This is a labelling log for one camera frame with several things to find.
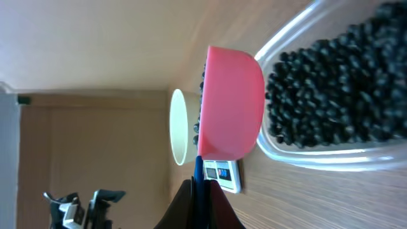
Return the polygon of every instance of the table surface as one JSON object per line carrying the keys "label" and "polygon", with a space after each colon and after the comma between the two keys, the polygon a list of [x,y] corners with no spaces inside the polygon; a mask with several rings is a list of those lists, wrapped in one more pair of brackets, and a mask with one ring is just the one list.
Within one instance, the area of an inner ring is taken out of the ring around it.
{"label": "table surface", "polygon": [[[195,165],[170,161],[172,200]],[[407,228],[407,168],[304,169],[273,161],[259,148],[241,165],[243,192],[226,196],[246,228]]]}

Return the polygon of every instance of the pink scoop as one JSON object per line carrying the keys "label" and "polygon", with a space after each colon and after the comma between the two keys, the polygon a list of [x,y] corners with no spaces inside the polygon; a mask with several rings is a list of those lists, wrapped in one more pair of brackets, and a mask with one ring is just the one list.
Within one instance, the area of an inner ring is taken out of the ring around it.
{"label": "pink scoop", "polygon": [[206,61],[198,154],[238,160],[256,144],[265,82],[257,61],[237,50],[210,46]]}

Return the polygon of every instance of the digital scale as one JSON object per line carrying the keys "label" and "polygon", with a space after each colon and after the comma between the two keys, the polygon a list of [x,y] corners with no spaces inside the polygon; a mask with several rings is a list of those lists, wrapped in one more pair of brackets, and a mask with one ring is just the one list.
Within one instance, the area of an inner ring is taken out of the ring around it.
{"label": "digital scale", "polygon": [[216,180],[224,191],[240,193],[240,174],[236,161],[203,161],[205,179]]}

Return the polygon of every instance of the transparent tray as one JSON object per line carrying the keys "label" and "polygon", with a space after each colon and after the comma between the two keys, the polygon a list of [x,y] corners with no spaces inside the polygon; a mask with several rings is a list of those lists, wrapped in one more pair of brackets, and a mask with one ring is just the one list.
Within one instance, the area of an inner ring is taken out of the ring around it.
{"label": "transparent tray", "polygon": [[[315,1],[276,33],[256,54],[255,58],[263,70],[265,80],[272,72],[273,64],[279,61],[281,52],[309,47],[318,39],[335,38],[345,32],[348,25],[368,19],[374,14],[375,8],[384,2],[389,1]],[[299,149],[293,145],[276,143],[275,138],[267,133],[269,126],[268,111],[265,109],[257,142],[266,155],[281,162],[311,169],[338,171],[390,169],[407,164],[406,140]]]}

